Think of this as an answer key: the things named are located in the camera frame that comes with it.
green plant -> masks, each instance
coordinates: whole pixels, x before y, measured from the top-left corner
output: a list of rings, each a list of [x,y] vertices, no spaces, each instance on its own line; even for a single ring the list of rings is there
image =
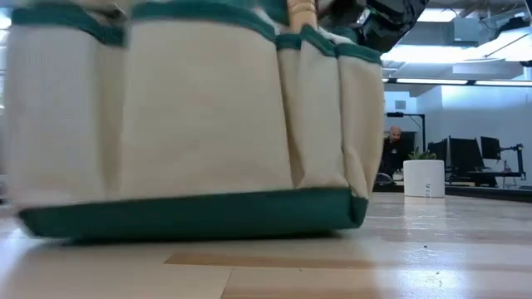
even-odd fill
[[[416,150],[414,150],[411,154],[409,154],[408,158],[410,159],[436,159],[436,154],[431,153],[430,150],[426,151],[425,153],[420,153],[419,147],[416,147]]]

garden tool bag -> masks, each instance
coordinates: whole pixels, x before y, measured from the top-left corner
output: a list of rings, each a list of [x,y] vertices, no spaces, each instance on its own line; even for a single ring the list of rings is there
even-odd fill
[[[379,53],[286,32],[237,0],[138,2],[123,26],[78,5],[12,15],[8,196],[31,232],[247,238],[362,224],[382,151]]]

wooden handle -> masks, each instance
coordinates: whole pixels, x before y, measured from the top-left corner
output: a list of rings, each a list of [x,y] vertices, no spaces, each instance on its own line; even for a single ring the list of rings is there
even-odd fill
[[[301,32],[303,25],[308,24],[318,27],[316,18],[316,0],[287,0],[288,15],[290,17],[290,30],[294,33]]]

white wall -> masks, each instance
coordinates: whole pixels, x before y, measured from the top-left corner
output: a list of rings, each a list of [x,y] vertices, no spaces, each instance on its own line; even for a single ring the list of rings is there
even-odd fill
[[[410,97],[410,92],[408,91],[387,91],[385,93],[385,98],[386,98],[385,112],[417,113],[416,98]],[[396,100],[406,101],[406,109],[396,110]],[[414,121],[417,122],[417,124],[421,125],[421,119],[419,117],[414,117],[413,119]],[[405,132],[414,132],[416,133],[416,143],[417,144],[419,143],[420,145],[421,144],[421,128],[414,121],[408,117],[404,117],[404,118],[387,117],[385,129],[389,130],[390,127],[392,126],[398,126]]]
[[[426,143],[429,144],[430,142],[443,140],[446,134],[441,126],[441,113],[443,110],[441,104],[441,86],[434,87],[421,96],[418,96],[416,101],[417,113],[425,114]]]
[[[426,114],[427,142],[450,135],[479,141],[481,136],[495,137],[500,139],[502,147],[521,143],[525,146],[525,171],[532,173],[530,95],[530,89],[519,87],[439,86],[417,98],[417,109]],[[503,152],[502,159],[517,171],[515,152]],[[485,165],[494,170],[503,169],[503,163],[494,160],[485,160]]]

bag pocket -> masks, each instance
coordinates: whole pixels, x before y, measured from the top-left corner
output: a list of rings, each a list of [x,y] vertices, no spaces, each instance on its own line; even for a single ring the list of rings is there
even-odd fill
[[[294,187],[347,187],[334,45],[310,26],[277,44]]]
[[[122,198],[292,187],[273,39],[220,3],[134,8]]]
[[[16,8],[7,46],[8,196],[18,206],[104,200],[96,59],[120,30],[74,5]]]
[[[369,199],[382,156],[384,85],[379,54],[354,44],[336,47],[341,82],[346,178]]]
[[[102,171],[106,182],[106,198],[120,198],[119,173],[121,161],[122,110],[124,106],[124,47],[100,44],[97,56],[100,92],[100,137]]]

